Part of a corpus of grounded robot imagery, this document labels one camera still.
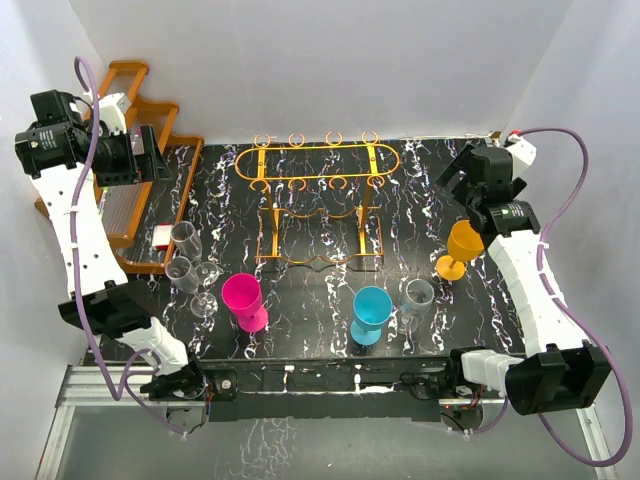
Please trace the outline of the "clear flute glass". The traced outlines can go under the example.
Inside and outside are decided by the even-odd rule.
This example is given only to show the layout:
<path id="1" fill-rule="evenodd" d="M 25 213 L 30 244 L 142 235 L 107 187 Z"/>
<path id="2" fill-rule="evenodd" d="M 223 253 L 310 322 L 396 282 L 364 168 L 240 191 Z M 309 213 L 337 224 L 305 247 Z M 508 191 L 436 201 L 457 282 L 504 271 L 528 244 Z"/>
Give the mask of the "clear flute glass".
<path id="1" fill-rule="evenodd" d="M 165 273 L 178 290 L 191 296 L 190 310 L 194 316 L 206 318 L 217 312 L 217 300 L 212 294 L 200 291 L 200 278 L 188 258 L 178 256 L 171 259 Z"/>
<path id="2" fill-rule="evenodd" d="M 217 262 L 204 259 L 202 241 L 196 227 L 189 221 L 181 221 L 172 226 L 170 235 L 179 252 L 191 261 L 201 285 L 212 287 L 220 277 L 221 268 Z"/>

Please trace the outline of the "clear flute glass front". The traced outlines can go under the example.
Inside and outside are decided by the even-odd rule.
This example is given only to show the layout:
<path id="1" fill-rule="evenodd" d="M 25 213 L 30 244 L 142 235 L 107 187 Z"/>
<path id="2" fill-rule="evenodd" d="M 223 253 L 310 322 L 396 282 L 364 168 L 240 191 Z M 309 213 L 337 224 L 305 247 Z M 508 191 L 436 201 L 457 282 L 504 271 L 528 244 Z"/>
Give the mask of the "clear flute glass front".
<path id="1" fill-rule="evenodd" d="M 200 291 L 200 278 L 188 258 L 178 256 L 171 259 L 165 273 L 178 290 L 191 296 L 190 310 L 194 316 L 206 318 L 217 312 L 217 300 L 212 294 Z"/>

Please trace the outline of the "pink plastic wine glass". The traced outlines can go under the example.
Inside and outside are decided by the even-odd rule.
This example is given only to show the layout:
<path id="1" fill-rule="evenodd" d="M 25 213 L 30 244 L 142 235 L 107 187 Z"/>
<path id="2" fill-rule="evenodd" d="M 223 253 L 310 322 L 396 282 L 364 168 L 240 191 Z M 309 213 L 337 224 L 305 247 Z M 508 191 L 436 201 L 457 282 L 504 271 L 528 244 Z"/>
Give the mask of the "pink plastic wine glass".
<path id="1" fill-rule="evenodd" d="M 255 333 L 267 326 L 268 312 L 263 306 L 262 290 L 256 277 L 247 273 L 232 275 L 224 283 L 221 295 L 243 331 Z"/>

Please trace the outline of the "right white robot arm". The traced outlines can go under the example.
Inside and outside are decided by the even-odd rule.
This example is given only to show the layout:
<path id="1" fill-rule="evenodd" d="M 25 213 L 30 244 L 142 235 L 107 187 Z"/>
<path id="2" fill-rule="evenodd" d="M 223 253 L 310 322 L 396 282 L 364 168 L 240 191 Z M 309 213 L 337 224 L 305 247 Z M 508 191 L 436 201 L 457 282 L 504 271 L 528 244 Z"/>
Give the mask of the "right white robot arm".
<path id="1" fill-rule="evenodd" d="M 603 350 L 558 308 L 559 294 L 541 281 L 551 273 L 536 262 L 540 224 L 532 207 L 516 198 L 526 185 L 517 174 L 534 157 L 531 145 L 467 144 L 436 180 L 452 187 L 467 214 L 451 228 L 447 252 L 436 262 L 438 275 L 460 280 L 467 264 L 487 253 L 506 283 L 525 345 L 522 358 L 484 347 L 453 350 L 447 388 L 466 397 L 484 386 L 521 415 L 587 408 L 611 371 Z"/>

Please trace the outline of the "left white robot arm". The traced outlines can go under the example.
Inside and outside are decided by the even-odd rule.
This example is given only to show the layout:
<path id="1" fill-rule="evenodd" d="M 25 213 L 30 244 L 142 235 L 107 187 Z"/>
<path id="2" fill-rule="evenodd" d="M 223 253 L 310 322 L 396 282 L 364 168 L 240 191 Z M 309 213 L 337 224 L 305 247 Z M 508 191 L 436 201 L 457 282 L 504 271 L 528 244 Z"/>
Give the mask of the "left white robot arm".
<path id="1" fill-rule="evenodd" d="M 156 368 L 154 380 L 141 388 L 151 399 L 195 399 L 207 376 L 185 343 L 161 324 L 145 283 L 128 280 L 95 199 L 95 186 L 171 176 L 152 126 L 141 126 L 143 150 L 134 153 L 121 105 L 125 98 L 93 102 L 84 121 L 76 96 L 36 93 L 31 97 L 36 119 L 16 135 L 15 151 L 46 205 L 66 265 L 69 299 L 58 307 L 62 319 L 85 331 L 93 352 L 100 351 L 97 337 L 106 337 Z"/>

